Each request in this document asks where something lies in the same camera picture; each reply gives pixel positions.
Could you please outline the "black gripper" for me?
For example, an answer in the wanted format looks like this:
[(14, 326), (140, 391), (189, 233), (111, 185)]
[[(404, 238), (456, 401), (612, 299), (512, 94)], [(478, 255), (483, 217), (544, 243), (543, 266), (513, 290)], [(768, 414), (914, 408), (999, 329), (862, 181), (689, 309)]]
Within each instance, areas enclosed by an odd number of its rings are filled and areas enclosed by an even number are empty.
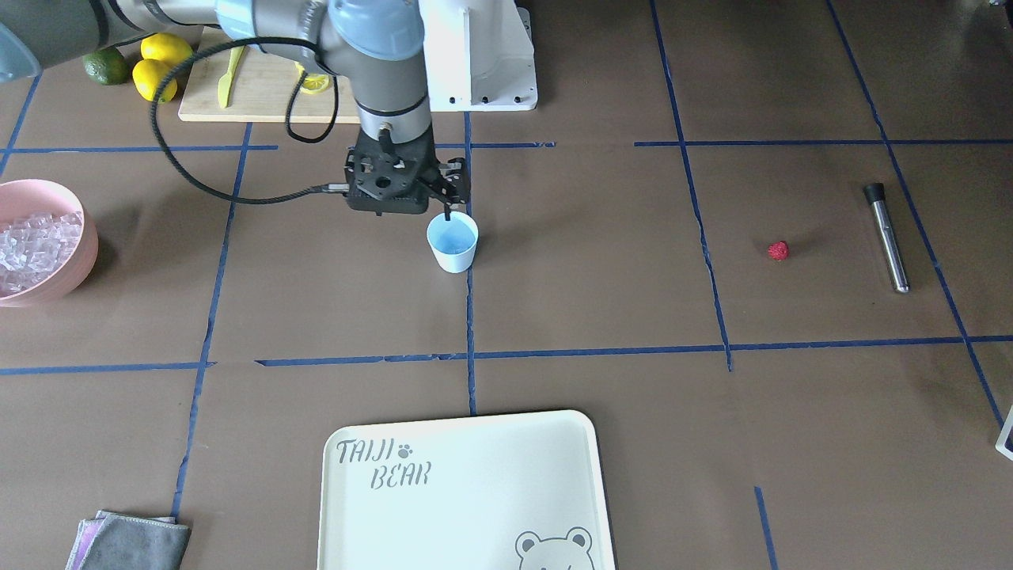
[(438, 159), (433, 127), (408, 142), (394, 142), (388, 134), (374, 139), (359, 132), (344, 172), (345, 202), (356, 211), (423, 215), (431, 202), (437, 202), (442, 219), (451, 222), (456, 206), (471, 203), (468, 162), (465, 158)]

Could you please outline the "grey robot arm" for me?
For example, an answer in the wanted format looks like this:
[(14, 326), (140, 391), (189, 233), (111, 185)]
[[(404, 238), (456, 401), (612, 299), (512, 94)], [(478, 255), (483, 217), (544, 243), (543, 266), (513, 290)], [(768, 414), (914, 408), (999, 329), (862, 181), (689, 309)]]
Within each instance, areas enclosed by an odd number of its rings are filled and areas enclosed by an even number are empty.
[(467, 162), (440, 162), (431, 120), (424, 25), (413, 1), (4, 1), (2, 80), (36, 77), (81, 55), (181, 26), (212, 26), (228, 42), (189, 55), (159, 77), (149, 109), (154, 137), (170, 165), (193, 187), (231, 203), (250, 198), (196, 180), (175, 158), (157, 119), (160, 98), (178, 74), (231, 48), (256, 47), (300, 63), (308, 73), (350, 82), (359, 133), (343, 183), (312, 185), (260, 199), (285, 203), (342, 195), (357, 211), (420, 215), (431, 201), (451, 219), (470, 201)]

